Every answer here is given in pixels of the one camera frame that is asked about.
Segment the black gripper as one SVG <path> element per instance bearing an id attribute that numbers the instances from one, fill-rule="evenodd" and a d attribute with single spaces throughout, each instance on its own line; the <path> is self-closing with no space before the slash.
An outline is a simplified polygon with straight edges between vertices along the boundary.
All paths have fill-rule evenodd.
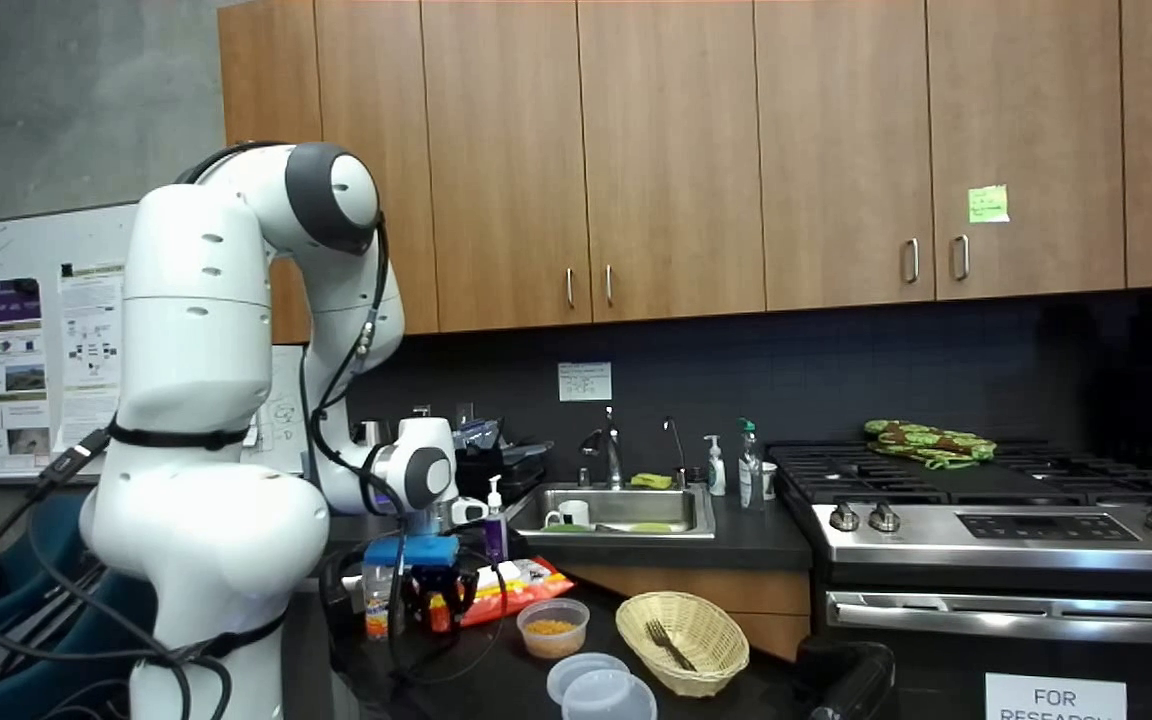
<path id="1" fill-rule="evenodd" d="M 412 568 L 406 577 L 406 599 L 412 609 L 426 609 L 433 597 L 439 597 L 454 614 L 465 614 L 475 605 L 475 572 L 472 568 Z"/>

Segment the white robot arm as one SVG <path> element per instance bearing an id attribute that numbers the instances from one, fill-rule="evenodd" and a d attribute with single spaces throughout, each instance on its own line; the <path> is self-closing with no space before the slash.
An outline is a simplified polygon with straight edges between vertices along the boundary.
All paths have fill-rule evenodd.
<path id="1" fill-rule="evenodd" d="M 310 283 L 305 477 L 251 462 L 271 393 L 269 267 Z M 158 597 L 132 720 L 286 720 L 281 635 L 296 585 L 350 512 L 421 520 L 458 492 L 454 422 L 410 417 L 362 442 L 350 380 L 406 341 L 379 191 L 337 145 L 243 145 L 135 204 L 120 290 L 120 398 L 83 498 L 83 542 Z"/>

